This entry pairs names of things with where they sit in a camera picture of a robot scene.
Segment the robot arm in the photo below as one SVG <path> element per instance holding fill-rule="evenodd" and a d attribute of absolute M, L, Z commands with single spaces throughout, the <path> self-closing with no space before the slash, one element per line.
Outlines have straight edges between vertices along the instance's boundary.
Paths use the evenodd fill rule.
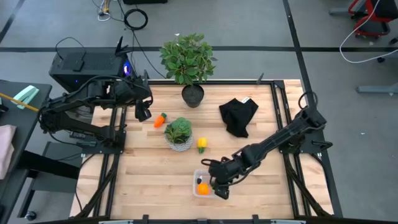
<path fill-rule="evenodd" d="M 243 181 L 250 172 L 260 166 L 268 152 L 279 146 L 289 150 L 300 147 L 305 134 L 323 129 L 325 123 L 326 120 L 315 108 L 306 107 L 295 116 L 290 125 L 263 142 L 243 147 L 232 155 L 232 159 L 227 157 L 222 157 L 221 161 L 203 159 L 201 163 L 209 166 L 210 184 L 215 190 L 215 194 L 223 199 L 228 199 L 229 186 Z M 234 179 L 240 175 L 243 177 L 234 182 Z"/>
<path fill-rule="evenodd" d="M 40 127 L 45 133 L 69 130 L 95 136 L 102 143 L 112 144 L 117 137 L 114 127 L 97 127 L 77 121 L 71 119 L 66 111 L 79 106 L 100 106 L 103 109 L 135 106 L 136 118 L 145 121 L 151 117 L 148 107 L 152 102 L 152 92 L 146 80 L 100 75 L 88 80 L 73 93 L 49 99 L 39 111 Z"/>

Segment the wooden plank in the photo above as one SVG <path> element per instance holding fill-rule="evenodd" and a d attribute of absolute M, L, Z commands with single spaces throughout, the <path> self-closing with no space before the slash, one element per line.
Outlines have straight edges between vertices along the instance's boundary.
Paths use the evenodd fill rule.
<path fill-rule="evenodd" d="M 297 101 L 302 94 L 300 80 L 285 80 L 290 112 L 300 111 Z M 277 131 L 275 111 L 269 85 L 202 85 L 205 97 L 197 108 L 189 108 L 182 100 L 182 86 L 151 86 L 154 104 L 152 118 L 140 123 L 134 117 L 134 108 L 127 113 L 126 150 L 119 162 L 118 177 L 111 218 L 140 219 L 143 214 L 158 219 L 189 218 L 292 218 L 282 156 L 278 150 L 270 152 L 261 166 L 238 185 L 230 188 L 230 198 L 196 198 L 193 191 L 193 172 L 207 167 L 200 164 L 204 158 L 220 159 L 230 156 L 247 144 L 263 141 Z M 247 126 L 249 137 L 236 138 L 228 133 L 222 122 L 219 105 L 233 98 L 251 97 L 259 109 Z M 185 117 L 193 124 L 195 139 L 208 139 L 208 148 L 199 155 L 195 148 L 175 152 L 164 139 L 164 124 L 153 128 L 155 118 L 167 114 L 166 124 Z M 107 125 L 111 110 L 95 109 L 93 124 Z M 329 212 L 331 203 L 322 167 L 308 155 L 301 155 L 306 185 L 320 205 Z M 97 188 L 102 156 L 96 155 L 80 171 L 77 192 L 84 204 Z M 104 213 L 106 195 L 101 212 Z M 299 207 L 302 211 L 300 197 Z M 76 200 L 70 215 L 79 212 Z"/>

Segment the yellow stick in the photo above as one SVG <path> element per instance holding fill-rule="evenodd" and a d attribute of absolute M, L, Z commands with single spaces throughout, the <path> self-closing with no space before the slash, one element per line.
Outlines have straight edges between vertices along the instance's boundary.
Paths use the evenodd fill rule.
<path fill-rule="evenodd" d="M 25 104 L 25 103 L 23 103 L 23 102 L 21 102 L 21 101 L 19 101 L 19 100 L 14 99 L 13 97 L 4 95 L 4 94 L 2 94 L 2 93 L 0 93 L 0 97 L 3 97 L 3 98 L 5 98 L 5 99 L 7 99 L 7 100 L 11 100 L 11 101 L 13 101 L 13 102 L 15 102 L 15 103 L 17 103 L 17 104 L 19 104 L 19 105 L 25 106 L 26 108 L 28 108 L 28 109 L 30 109 L 30 110 L 32 110 L 32 111 L 39 112 L 39 109 L 37 109 L 36 107 L 29 106 L 29 105 L 27 105 L 27 104 Z"/>

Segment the plastic box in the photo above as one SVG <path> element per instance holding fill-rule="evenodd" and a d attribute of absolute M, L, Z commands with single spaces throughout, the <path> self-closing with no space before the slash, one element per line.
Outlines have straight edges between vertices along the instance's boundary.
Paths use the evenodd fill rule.
<path fill-rule="evenodd" d="M 198 184 L 197 184 L 197 178 L 202 176 L 202 183 L 205 184 L 210 184 L 210 174 L 207 170 L 195 170 L 193 173 L 193 194 L 196 197 L 201 197 L 201 198 L 217 198 L 217 195 L 215 195 L 214 190 L 210 187 L 210 194 L 208 195 L 200 195 L 198 194 Z"/>

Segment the gray floor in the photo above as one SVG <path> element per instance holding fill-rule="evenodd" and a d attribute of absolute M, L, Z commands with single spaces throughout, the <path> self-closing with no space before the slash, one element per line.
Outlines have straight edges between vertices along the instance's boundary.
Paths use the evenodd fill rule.
<path fill-rule="evenodd" d="M 289 0 L 297 35 L 302 47 L 339 47 L 352 31 L 349 17 L 331 17 L 329 7 L 347 5 L 345 0 Z M 17 0 L 0 2 L 2 27 Z M 116 2 L 111 12 L 120 17 Z M 170 0 L 168 4 L 140 5 L 149 16 L 148 26 L 137 31 L 142 46 L 160 46 L 175 33 L 202 32 L 211 45 L 218 46 L 293 46 L 284 7 L 280 0 Z M 392 32 L 377 42 L 347 41 L 347 47 L 385 46 L 398 34 Z M 131 33 L 118 21 L 98 22 L 96 7 L 90 0 L 25 0 L 0 47 L 54 47 L 62 38 L 73 36 L 90 47 L 112 47 L 123 35 L 127 44 Z M 63 47 L 77 46 L 73 41 Z M 146 53 L 160 72 L 157 52 Z M 39 82 L 53 85 L 51 96 L 63 89 L 48 75 L 55 53 L 0 53 L 0 79 Z M 398 81 L 396 60 L 353 65 L 339 53 L 303 53 L 313 90 L 320 102 L 319 110 L 328 120 L 326 140 L 329 149 L 343 215 L 350 218 L 398 221 L 398 122 L 396 96 L 359 95 L 357 85 L 388 85 Z M 375 54 L 348 53 L 351 60 Z M 215 52 L 219 59 L 213 78 L 301 78 L 294 52 L 236 51 Z M 159 75 L 143 54 L 134 53 L 137 70 L 148 70 L 151 78 Z M 69 141 L 67 133 L 57 133 Z M 28 148 L 40 153 L 49 137 L 36 128 Z M 72 194 L 38 194 L 31 209 L 39 213 L 37 222 L 66 218 Z M 10 223 L 25 223 L 11 218 Z"/>

